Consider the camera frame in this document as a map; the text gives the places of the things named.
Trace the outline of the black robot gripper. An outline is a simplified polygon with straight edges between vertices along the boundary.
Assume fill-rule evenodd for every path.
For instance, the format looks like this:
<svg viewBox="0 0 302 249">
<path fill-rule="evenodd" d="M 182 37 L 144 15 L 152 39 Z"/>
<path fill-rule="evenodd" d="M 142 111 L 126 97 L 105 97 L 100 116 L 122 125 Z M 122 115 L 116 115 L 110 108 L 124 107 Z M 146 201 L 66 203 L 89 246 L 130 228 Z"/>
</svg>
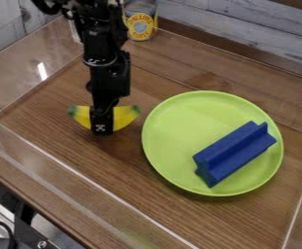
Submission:
<svg viewBox="0 0 302 249">
<path fill-rule="evenodd" d="M 90 131 L 96 135 L 113 133 L 113 108 L 122 97 L 129 96 L 130 58 L 129 52 L 117 51 L 114 57 L 82 54 L 82 63 L 89 68 L 86 90 L 92 94 L 89 111 Z"/>
</svg>

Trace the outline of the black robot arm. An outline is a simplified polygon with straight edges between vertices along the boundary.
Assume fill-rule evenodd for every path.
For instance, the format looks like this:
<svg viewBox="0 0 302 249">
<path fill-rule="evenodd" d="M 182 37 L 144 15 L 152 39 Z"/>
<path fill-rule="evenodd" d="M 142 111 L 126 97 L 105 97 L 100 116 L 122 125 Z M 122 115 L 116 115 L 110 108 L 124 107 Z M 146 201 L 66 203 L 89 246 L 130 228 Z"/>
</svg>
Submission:
<svg viewBox="0 0 302 249">
<path fill-rule="evenodd" d="M 121 129 L 118 103 L 129 96 L 130 59 L 122 50 L 126 26 L 120 0 L 30 0 L 45 15 L 58 13 L 74 24 L 82 44 L 82 63 L 89 69 L 85 88 L 92 104 L 72 105 L 69 116 L 96 135 Z"/>
</svg>

